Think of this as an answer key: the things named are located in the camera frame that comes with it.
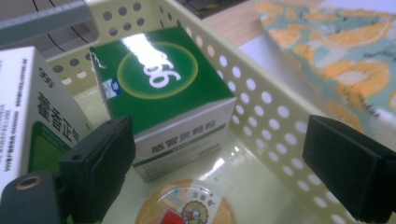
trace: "black device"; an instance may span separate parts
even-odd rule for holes
[[[131,118],[102,124],[59,161],[60,173],[33,172],[10,182],[0,222],[64,224],[102,221],[120,193],[135,155]]]
[[[358,221],[385,223],[396,211],[396,153],[372,138],[311,115],[303,159]]]

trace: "wooden surface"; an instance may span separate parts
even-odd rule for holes
[[[262,24],[256,5],[265,0],[247,0],[204,19],[209,26],[236,46],[262,34]],[[317,5],[321,0],[289,0],[307,5]]]

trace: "basket hole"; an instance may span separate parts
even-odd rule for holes
[[[280,128],[279,121],[277,121],[276,119],[270,119],[269,123],[271,128],[273,128],[274,130],[278,130]]]
[[[90,61],[91,60],[91,54],[90,53],[86,53],[85,54],[85,59]]]
[[[125,22],[122,28],[124,29],[124,31],[130,31],[132,29],[132,24],[129,22]]]
[[[332,215],[332,220],[336,224],[347,224],[347,222],[342,217],[340,217],[340,216],[338,216],[336,214]]]
[[[271,161],[279,161],[279,157],[276,155],[275,152],[269,152],[268,156],[270,157]]]
[[[260,138],[256,139],[256,145],[257,145],[258,148],[265,148],[266,147],[265,143]]]
[[[329,191],[327,191],[326,193],[326,197],[327,199],[329,199],[330,202],[332,203],[340,203],[340,201],[338,201],[338,199]]]
[[[257,116],[262,117],[264,115],[264,109],[261,106],[254,106],[254,112],[256,112]]]
[[[72,84],[72,79],[71,79],[70,77],[64,77],[64,78],[62,79],[62,83],[63,83],[65,86],[70,85],[70,84]]]
[[[289,109],[284,105],[277,108],[277,113],[279,114],[280,117],[282,117],[284,119],[286,119],[290,116]]]
[[[315,197],[314,198],[314,202],[317,206],[321,207],[321,208],[326,208],[327,207],[327,203],[319,197]]]
[[[253,117],[248,118],[248,122],[252,127],[257,127],[257,120]]]
[[[233,67],[233,76],[236,78],[240,78],[241,77],[241,69],[239,69],[238,67]]]
[[[215,49],[211,45],[207,46],[207,53],[209,54],[210,57],[215,56]]]
[[[196,41],[197,41],[198,47],[201,47],[204,44],[204,41],[202,40],[202,38],[200,36],[197,36]]]
[[[79,60],[78,59],[72,59],[70,60],[69,64],[73,67],[76,67],[79,65]]]
[[[321,184],[321,180],[319,179],[319,177],[317,175],[309,175],[308,176],[309,182],[311,182],[313,185],[320,185]]]
[[[110,11],[106,11],[103,13],[103,19],[105,21],[111,21],[111,19],[113,19],[113,14]]]
[[[87,73],[85,71],[81,71],[81,72],[77,73],[78,78],[85,78],[86,76],[87,76]]]
[[[143,25],[145,24],[145,19],[143,19],[143,18],[138,19],[138,20],[136,21],[136,24],[137,24],[138,26],[143,26]]]
[[[281,153],[281,154],[286,154],[288,153],[288,149],[285,147],[283,144],[276,144],[276,150]]]
[[[297,143],[297,138],[294,136],[294,134],[292,134],[292,133],[287,133],[286,135],[285,135],[285,139],[286,139],[286,141],[289,143],[289,144],[291,144],[292,146],[293,145],[296,145],[296,143]]]
[[[250,128],[249,128],[249,127],[244,127],[244,133],[245,133],[247,136],[251,136],[251,130],[250,130]]]
[[[309,185],[305,183],[304,181],[300,180],[298,183],[298,187],[302,189],[303,191],[309,191]]]
[[[127,13],[128,13],[128,10],[126,9],[126,7],[120,7],[119,8],[120,16],[125,16]]]
[[[62,71],[64,70],[64,67],[61,65],[55,65],[52,67],[52,70],[55,73],[62,73]]]
[[[163,6],[159,7],[160,13],[163,14]]]
[[[253,79],[248,78],[247,79],[247,88],[250,89],[251,91],[256,90],[256,82]]]
[[[266,104],[271,104],[272,102],[272,95],[268,91],[265,91],[262,93],[262,101],[265,102]]]
[[[266,139],[266,140],[271,140],[272,135],[268,130],[262,130],[262,136]]]
[[[303,162],[297,158],[291,159],[291,164],[293,164],[293,166],[299,170],[303,169],[303,167],[304,167]]]
[[[170,12],[168,12],[168,20],[172,21],[172,19],[173,19],[172,14]]]
[[[233,115],[233,123],[239,124],[239,118],[235,115]]]
[[[235,83],[233,83],[232,81],[229,81],[228,88],[230,88],[231,91],[235,91],[236,90]]]
[[[191,30],[190,27],[186,27],[186,33],[187,33],[190,37],[192,37],[192,30]]]
[[[306,127],[306,123],[305,122],[297,121],[295,127],[296,127],[297,132],[306,133],[306,128],[307,127]]]
[[[248,104],[248,102],[250,101],[248,95],[245,92],[241,93],[241,99],[242,99],[242,102],[244,102],[245,104]]]
[[[241,105],[237,105],[235,108],[238,114],[243,115],[245,113],[245,109]]]
[[[224,75],[222,74],[221,71],[218,71],[218,75],[219,75],[219,77],[220,77],[221,79],[224,79]]]
[[[290,176],[294,175],[293,170],[289,166],[284,166],[283,172],[285,172],[286,175],[290,175]]]
[[[140,11],[142,9],[142,4],[140,4],[140,3],[135,3],[134,4],[134,11]],[[160,12],[163,12],[163,7],[162,6],[160,6]]]
[[[119,31],[115,27],[112,27],[112,28],[110,28],[110,30],[108,30],[108,34],[111,36],[116,36],[118,33],[119,33]]]
[[[219,57],[219,60],[220,60],[221,66],[223,66],[223,67],[227,66],[227,58],[224,55],[221,55]]]

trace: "packaging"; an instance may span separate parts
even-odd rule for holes
[[[0,193],[28,171],[58,160],[91,124],[34,47],[0,51]]]
[[[91,48],[110,117],[131,115],[146,181],[221,147],[235,97],[182,28]]]
[[[234,224],[236,220],[223,192],[197,179],[179,179],[152,192],[140,208],[135,223]]]
[[[396,14],[278,1],[257,11],[322,109],[396,151]]]

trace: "white box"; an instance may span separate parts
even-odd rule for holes
[[[91,124],[34,47],[0,51],[0,193],[28,171],[58,160]]]
[[[133,167],[145,181],[222,147],[235,98],[199,106],[135,136]]]

